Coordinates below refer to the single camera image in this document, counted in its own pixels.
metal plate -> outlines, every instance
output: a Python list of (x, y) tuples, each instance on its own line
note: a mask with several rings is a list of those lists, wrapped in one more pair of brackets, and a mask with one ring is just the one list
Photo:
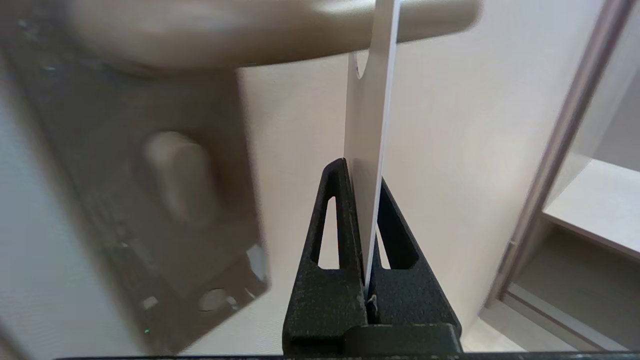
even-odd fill
[(367, 68), (358, 73), (349, 57), (344, 157), (348, 161), (358, 212), (365, 289), (369, 288), (382, 159), (391, 103), (400, 0), (377, 0)]
[[(150, 352), (176, 353), (268, 287), (236, 74), (117, 72), (66, 32), (64, 5), (3, 1), (0, 41), (85, 210), (84, 240)], [(206, 228), (177, 221), (163, 202), (143, 155), (161, 131), (211, 158), (221, 210)]]

door handle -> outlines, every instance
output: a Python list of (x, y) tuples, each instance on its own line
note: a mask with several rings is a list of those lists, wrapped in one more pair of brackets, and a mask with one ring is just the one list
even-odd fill
[[(269, 65), (367, 49), (375, 0), (70, 0), (70, 27), (121, 67)], [(398, 42), (446, 35), (480, 0), (403, 0)]]

textured black plastic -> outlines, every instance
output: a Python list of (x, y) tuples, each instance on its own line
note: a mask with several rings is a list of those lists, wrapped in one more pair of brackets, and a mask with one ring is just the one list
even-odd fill
[(462, 347), (449, 323), (429, 325), (367, 325), (344, 335), (346, 356), (459, 354)]
[[(335, 197), (340, 269), (318, 266), (327, 202)], [(341, 354), (344, 333), (367, 324), (361, 250), (345, 159), (327, 165), (282, 329), (285, 354)]]
[(380, 191), (378, 229), (391, 269), (374, 246), (369, 297), (375, 295), (370, 322), (385, 325), (451, 324), (458, 338), (462, 327), (429, 263), (407, 225), (386, 182)]

white card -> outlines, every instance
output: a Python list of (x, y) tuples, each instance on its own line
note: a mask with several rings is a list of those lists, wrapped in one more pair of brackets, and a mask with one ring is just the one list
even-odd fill
[(400, 0), (376, 1), (369, 59), (360, 79), (355, 54), (349, 57), (344, 157), (355, 193), (366, 290), (376, 236), (399, 10)]

white shelf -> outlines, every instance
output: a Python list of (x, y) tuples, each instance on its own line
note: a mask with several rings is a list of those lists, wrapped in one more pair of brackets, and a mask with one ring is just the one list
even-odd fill
[(591, 160), (543, 212), (559, 225), (640, 259), (640, 172)]

